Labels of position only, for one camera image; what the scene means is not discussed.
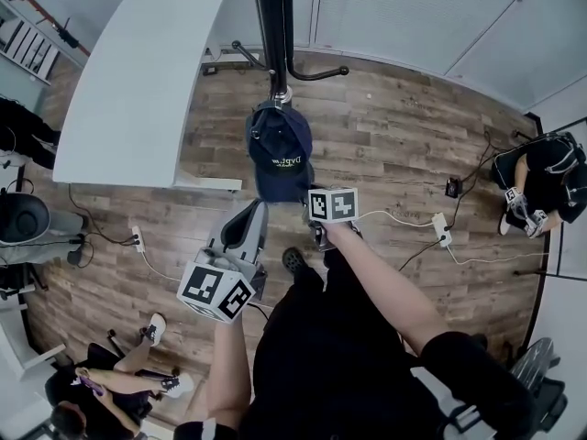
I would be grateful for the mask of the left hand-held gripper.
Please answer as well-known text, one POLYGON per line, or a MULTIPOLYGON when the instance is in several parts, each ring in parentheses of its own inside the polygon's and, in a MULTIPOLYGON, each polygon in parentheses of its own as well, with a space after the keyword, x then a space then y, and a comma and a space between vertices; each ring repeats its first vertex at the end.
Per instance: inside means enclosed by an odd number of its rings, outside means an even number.
POLYGON ((209 234, 209 247, 187 263, 177 299, 196 314, 233 323, 246 305, 262 295, 267 272, 255 263, 264 249, 269 220, 261 199, 237 202, 220 217, 209 234), (222 251, 240 247, 240 258, 222 251))

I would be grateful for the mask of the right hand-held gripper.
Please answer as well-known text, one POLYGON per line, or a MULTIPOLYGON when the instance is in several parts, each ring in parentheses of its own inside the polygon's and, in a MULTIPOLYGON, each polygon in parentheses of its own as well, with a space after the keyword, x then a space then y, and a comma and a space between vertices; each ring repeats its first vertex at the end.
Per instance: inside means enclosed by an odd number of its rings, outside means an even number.
POLYGON ((333 249, 327 238, 325 224, 343 224, 360 234, 359 197, 357 188, 314 188, 307 193, 304 219, 307 222, 317 249, 327 252, 333 249))

